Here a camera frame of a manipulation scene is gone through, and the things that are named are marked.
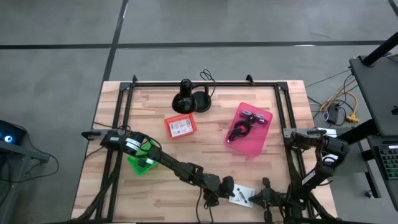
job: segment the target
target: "wooden tabletop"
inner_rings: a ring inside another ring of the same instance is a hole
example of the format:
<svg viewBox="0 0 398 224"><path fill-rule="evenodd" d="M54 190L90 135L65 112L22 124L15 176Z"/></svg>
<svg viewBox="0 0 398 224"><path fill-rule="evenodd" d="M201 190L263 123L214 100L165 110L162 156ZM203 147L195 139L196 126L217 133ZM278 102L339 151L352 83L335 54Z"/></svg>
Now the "wooden tabletop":
<svg viewBox="0 0 398 224"><path fill-rule="evenodd" d="M95 121L111 125L120 82L104 82ZM287 81L298 128L314 126L303 81ZM177 139L169 139L164 119L178 115L171 108L171 99L178 92L177 87L135 87L129 115L131 129L146 133L162 144L163 151L181 162L192 162L204 167L206 173L216 174L222 179L233 176L235 183L251 187L258 193L261 179L268 177L271 186L279 192L286 192L290 184L279 115L274 89L271 87L217 87L211 108L205 113L194 113L197 132ZM227 148L223 140L240 102L270 111L274 117L262 153L255 158ZM284 105L286 123L289 124ZM95 129L104 129L94 125ZM99 141L89 144L87 153L99 148ZM93 154L84 163L76 195L72 217L78 217L98 193L103 175L106 150ZM181 182L173 171L157 165L143 176L137 176L123 157L121 175L116 198L115 222L196 222L195 205L199 188ZM313 150L303 154L307 172L315 165ZM313 193L332 215L336 216L335 204L330 187L317 187ZM105 200L105 213L109 195ZM210 221L208 210L203 209L201 199L199 217ZM221 198L220 205L212 208L215 222L263 222L260 206L242 207ZM274 221L282 221L277 208L272 209Z"/></svg>

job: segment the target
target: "black lamp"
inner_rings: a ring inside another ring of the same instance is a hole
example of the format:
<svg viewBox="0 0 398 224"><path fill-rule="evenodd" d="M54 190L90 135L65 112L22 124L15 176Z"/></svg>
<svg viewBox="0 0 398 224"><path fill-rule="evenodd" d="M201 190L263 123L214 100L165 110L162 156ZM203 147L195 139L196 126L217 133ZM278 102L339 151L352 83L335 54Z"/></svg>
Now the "black lamp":
<svg viewBox="0 0 398 224"><path fill-rule="evenodd" d="M196 91L192 93L192 89L203 86L205 91ZM209 96L209 87L207 84L193 85L191 80L185 78L180 83L180 93L177 93L172 102L172 108L175 112L181 114L189 114L192 112L205 112L211 106Z"/></svg>

